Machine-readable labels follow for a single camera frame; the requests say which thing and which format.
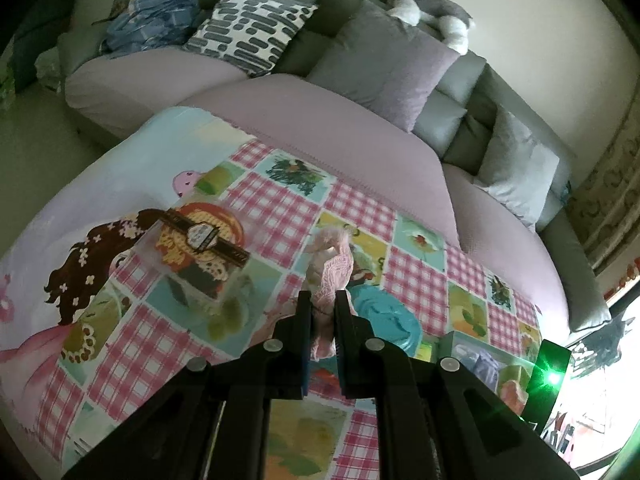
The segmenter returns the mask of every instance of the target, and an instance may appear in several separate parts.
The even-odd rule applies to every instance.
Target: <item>pink checkered pattern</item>
[[[115,272],[116,281],[126,286],[137,298],[142,298],[148,293],[158,276],[158,272],[143,262],[137,254],[128,258]]]
[[[56,363],[36,419],[36,436],[58,460],[65,437],[82,401],[82,390]]]
[[[518,320],[513,314],[487,304],[489,310],[489,342],[512,355],[520,355],[520,331]]]
[[[285,276],[282,286],[278,291],[278,296],[276,297],[276,306],[283,305],[287,303],[287,301],[296,301],[304,281],[305,279],[297,274],[288,274]]]
[[[394,210],[341,182],[332,186],[324,208],[385,242],[394,235]]]
[[[257,173],[228,190],[223,201],[260,224],[265,242],[259,253],[289,269],[311,231],[320,206]]]
[[[272,151],[273,148],[261,143],[258,139],[254,139],[240,146],[240,148],[229,157],[229,160],[252,170]]]
[[[443,274],[392,246],[382,286],[415,314],[426,333],[444,334],[449,307]]]
[[[98,365],[88,397],[123,421],[194,355],[219,362],[210,349],[141,304]]]
[[[449,244],[447,244],[447,276],[479,298],[486,298],[482,266]]]
[[[536,307],[530,301],[527,301],[519,293],[513,291],[513,297],[516,304],[516,316],[519,320],[533,328],[538,328],[538,317],[536,316]]]
[[[378,480],[378,430],[376,414],[354,410],[332,480]]]
[[[356,403],[355,400],[345,399],[342,396],[340,384],[338,384],[337,381],[338,379],[335,378],[335,381],[329,382],[322,377],[316,377],[311,374],[309,378],[309,393],[322,397],[323,399],[339,402],[344,406],[354,406]]]

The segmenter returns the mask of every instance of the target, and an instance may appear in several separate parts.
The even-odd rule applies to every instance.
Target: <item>pink cloth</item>
[[[312,253],[306,270],[306,285],[313,303],[314,338],[311,358],[314,361],[335,355],[334,304],[336,290],[344,290],[353,272],[353,255],[345,229],[326,227],[306,247]],[[355,314],[351,299],[351,313]]]
[[[443,170],[462,250],[538,306],[542,337],[563,344],[570,332],[569,308],[556,266],[540,237],[474,186],[471,175],[449,164],[443,164]]]

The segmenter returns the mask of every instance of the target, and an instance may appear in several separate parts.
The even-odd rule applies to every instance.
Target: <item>stuffed animal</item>
[[[450,0],[382,0],[392,6],[388,14],[408,25],[420,20],[436,27],[442,42],[464,56],[469,47],[468,32],[474,20],[465,9]]]

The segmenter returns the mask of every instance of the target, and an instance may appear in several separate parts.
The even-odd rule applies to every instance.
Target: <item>white wall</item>
[[[78,0],[76,23],[112,0]],[[454,0],[474,17],[470,46],[574,150],[580,182],[628,105],[640,60],[600,0]]]

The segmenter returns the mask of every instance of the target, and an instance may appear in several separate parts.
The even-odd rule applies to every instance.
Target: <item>curtain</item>
[[[640,234],[640,80],[622,124],[567,214],[596,275]]]

